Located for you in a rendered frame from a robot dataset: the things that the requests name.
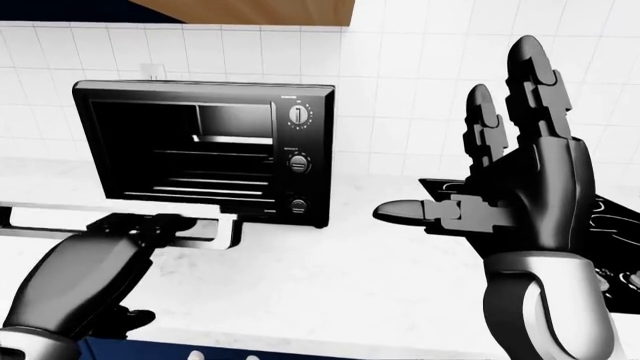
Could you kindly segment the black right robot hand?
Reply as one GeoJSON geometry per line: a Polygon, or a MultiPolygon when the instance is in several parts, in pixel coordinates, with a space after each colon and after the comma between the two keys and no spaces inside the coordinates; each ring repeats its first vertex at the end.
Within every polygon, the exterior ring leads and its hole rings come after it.
{"type": "Polygon", "coordinates": [[[383,203],[375,219],[462,237],[480,257],[578,248],[589,227],[595,179],[586,144],[571,134],[561,74],[531,35],[512,45],[507,72],[506,119],[486,86],[467,96],[463,143],[472,163],[463,185],[446,200],[383,203]],[[514,150],[507,120],[519,131],[514,150]]]}

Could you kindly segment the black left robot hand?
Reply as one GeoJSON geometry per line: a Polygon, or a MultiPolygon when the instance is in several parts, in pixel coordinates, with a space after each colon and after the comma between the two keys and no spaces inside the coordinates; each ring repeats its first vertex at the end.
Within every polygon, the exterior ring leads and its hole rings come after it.
{"type": "Polygon", "coordinates": [[[124,339],[156,319],[121,302],[141,281],[158,248],[190,230],[177,214],[113,213],[48,251],[20,284],[3,326],[38,329],[79,341],[124,339]]]}

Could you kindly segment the toaster oven door with silver handle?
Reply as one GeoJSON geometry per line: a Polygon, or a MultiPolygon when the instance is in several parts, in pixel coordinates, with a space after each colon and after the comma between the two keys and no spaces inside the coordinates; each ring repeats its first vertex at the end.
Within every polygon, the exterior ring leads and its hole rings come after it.
{"type": "Polygon", "coordinates": [[[205,207],[205,215],[187,215],[169,206],[161,213],[141,206],[112,203],[108,206],[63,205],[46,203],[0,202],[0,236],[63,240],[75,234],[128,233],[145,247],[200,248],[227,250],[239,244],[242,221],[237,215],[222,214],[205,207]],[[11,223],[15,209],[56,210],[65,212],[93,212],[102,216],[81,230],[26,227],[11,223]]]}

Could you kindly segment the silver oven tray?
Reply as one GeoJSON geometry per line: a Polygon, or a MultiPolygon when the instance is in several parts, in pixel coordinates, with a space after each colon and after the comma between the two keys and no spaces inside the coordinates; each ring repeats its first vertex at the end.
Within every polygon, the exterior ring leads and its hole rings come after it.
{"type": "Polygon", "coordinates": [[[272,146],[270,137],[236,137],[222,135],[192,135],[188,143],[226,143],[226,144],[250,144],[259,146],[272,146]]]}

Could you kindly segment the black toaster oven body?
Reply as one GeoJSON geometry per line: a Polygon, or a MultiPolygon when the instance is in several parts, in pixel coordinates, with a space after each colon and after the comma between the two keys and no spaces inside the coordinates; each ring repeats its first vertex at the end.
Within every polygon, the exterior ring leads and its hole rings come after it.
{"type": "Polygon", "coordinates": [[[217,206],[248,222],[329,223],[336,89],[298,83],[79,80],[71,89],[106,197],[217,206]],[[309,111],[304,125],[289,110],[309,111]],[[270,137],[272,146],[188,143],[270,137]],[[307,155],[293,173],[288,159],[307,155]],[[294,198],[304,214],[291,212],[294,198]]]}

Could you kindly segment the black cooktop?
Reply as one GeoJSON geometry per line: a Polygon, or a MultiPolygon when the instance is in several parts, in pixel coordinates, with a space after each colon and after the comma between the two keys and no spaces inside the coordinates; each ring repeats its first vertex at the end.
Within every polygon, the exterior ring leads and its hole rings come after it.
{"type": "MultiPolygon", "coordinates": [[[[437,202],[450,200],[451,194],[464,190],[461,180],[418,181],[437,202]]],[[[600,195],[596,195],[596,201],[586,244],[578,248],[577,254],[594,264],[609,311],[640,315],[640,213],[600,195]]],[[[462,237],[461,232],[445,230],[440,223],[440,220],[427,221],[425,233],[462,237]]],[[[500,236],[486,233],[469,235],[465,239],[483,260],[498,254],[503,247],[517,250],[500,236]]]]}

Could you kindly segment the blue base cabinet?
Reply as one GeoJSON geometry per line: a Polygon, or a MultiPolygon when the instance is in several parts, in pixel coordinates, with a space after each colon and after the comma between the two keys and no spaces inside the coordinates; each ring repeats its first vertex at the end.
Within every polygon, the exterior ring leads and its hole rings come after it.
{"type": "Polygon", "coordinates": [[[81,351],[80,360],[187,360],[192,350],[204,353],[206,360],[245,360],[249,354],[258,354],[262,360],[359,360],[333,356],[101,338],[86,338],[77,344],[81,351]]]}

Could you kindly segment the dark blue wall cabinet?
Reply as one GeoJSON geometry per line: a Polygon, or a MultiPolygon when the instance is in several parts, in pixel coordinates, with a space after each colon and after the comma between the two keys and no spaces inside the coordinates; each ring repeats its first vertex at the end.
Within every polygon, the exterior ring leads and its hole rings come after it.
{"type": "Polygon", "coordinates": [[[129,0],[0,0],[0,20],[183,24],[129,0]]]}

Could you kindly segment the wooden wall cabinet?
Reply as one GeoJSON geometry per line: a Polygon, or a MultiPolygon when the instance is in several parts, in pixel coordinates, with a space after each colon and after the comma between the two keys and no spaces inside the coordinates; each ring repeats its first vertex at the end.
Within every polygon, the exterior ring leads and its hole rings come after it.
{"type": "Polygon", "coordinates": [[[129,0],[188,24],[349,26],[356,0],[129,0]]]}

